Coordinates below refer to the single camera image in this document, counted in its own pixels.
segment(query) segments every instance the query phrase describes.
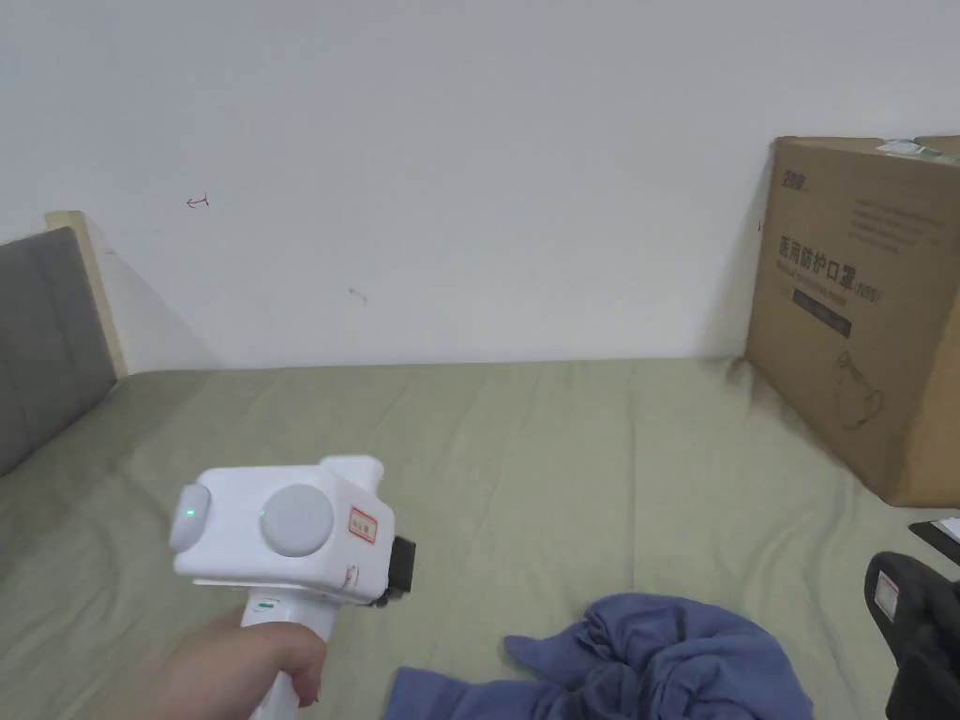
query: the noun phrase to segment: wooden bed frame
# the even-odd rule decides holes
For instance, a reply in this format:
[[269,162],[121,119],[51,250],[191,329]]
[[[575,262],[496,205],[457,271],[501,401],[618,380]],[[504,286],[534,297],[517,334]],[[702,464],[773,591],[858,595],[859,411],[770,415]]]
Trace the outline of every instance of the wooden bed frame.
[[58,210],[48,212],[43,216],[48,230],[57,228],[70,228],[77,236],[77,244],[80,246],[80,255],[84,259],[86,269],[86,279],[90,283],[90,290],[93,293],[93,301],[97,306],[97,315],[100,316],[100,326],[104,329],[104,337],[107,339],[107,348],[110,353],[110,360],[113,362],[113,369],[116,372],[117,379],[127,376],[127,363],[123,358],[123,350],[120,349],[120,340],[117,336],[116,326],[113,324],[113,314],[110,312],[110,306],[107,302],[107,293],[104,290],[104,282],[100,277],[100,268],[97,265],[97,256],[93,249],[93,243],[90,240],[89,224],[80,210]]

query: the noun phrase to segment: wrinkled fabric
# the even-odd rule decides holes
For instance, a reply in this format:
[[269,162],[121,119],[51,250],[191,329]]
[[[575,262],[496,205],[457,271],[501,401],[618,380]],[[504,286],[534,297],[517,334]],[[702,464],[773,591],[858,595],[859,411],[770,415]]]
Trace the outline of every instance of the wrinkled fabric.
[[770,634],[693,600],[612,595],[559,635],[509,636],[504,648],[539,679],[471,685],[402,668],[387,720],[813,717],[790,661]]

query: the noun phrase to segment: red label sticker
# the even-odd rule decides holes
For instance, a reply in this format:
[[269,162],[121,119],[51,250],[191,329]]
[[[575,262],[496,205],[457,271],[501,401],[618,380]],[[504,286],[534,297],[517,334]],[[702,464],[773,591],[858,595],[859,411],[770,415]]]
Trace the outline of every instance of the red label sticker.
[[351,508],[350,532],[360,540],[366,540],[373,545],[376,542],[376,520],[356,508]]

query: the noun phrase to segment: finger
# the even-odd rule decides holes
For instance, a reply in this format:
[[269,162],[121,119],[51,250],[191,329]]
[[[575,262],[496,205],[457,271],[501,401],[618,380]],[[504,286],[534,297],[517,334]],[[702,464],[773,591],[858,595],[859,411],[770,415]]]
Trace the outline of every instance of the finger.
[[260,635],[269,644],[276,670],[293,679],[301,702],[316,702],[326,660],[326,643],[320,636],[292,622],[268,622],[244,630]]

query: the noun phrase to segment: white label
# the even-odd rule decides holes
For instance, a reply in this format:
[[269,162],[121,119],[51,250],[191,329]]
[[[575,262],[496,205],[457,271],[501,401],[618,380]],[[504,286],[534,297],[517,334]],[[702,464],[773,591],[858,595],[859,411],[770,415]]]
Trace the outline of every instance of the white label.
[[883,614],[887,616],[890,622],[894,621],[894,615],[897,614],[897,599],[899,597],[900,589],[881,570],[876,578],[874,602],[878,608],[883,610]]
[[376,542],[376,520],[366,513],[361,513],[356,508],[351,508],[350,532],[361,540],[374,544]]

